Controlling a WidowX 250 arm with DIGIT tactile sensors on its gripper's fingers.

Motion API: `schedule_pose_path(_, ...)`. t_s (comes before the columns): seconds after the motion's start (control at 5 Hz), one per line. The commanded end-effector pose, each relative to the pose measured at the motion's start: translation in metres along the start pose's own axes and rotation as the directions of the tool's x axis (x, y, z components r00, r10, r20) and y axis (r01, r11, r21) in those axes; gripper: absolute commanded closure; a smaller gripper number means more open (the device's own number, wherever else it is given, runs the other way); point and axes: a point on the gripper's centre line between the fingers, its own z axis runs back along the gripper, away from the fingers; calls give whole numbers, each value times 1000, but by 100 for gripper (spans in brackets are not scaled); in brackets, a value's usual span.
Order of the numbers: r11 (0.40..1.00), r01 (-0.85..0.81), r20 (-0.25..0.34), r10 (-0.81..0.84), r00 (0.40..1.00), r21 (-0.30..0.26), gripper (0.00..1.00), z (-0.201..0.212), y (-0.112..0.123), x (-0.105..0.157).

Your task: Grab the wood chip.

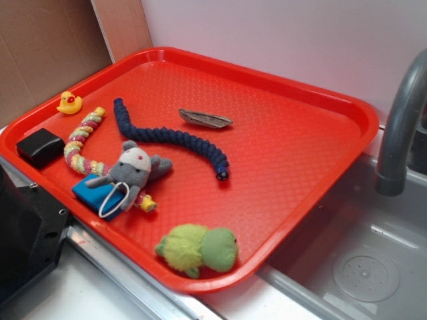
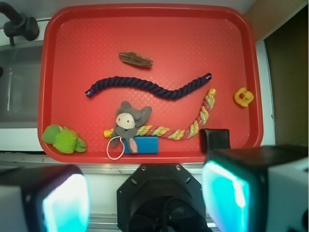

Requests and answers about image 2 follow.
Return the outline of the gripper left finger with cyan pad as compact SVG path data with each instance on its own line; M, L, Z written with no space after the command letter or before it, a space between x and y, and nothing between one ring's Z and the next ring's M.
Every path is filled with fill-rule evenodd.
M85 232L90 187L76 165L0 171L2 232Z

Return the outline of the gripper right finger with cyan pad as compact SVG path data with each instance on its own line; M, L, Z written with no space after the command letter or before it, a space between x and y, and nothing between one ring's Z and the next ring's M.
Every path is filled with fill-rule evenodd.
M216 149L202 168L206 209L221 232L306 232L309 150L299 145Z

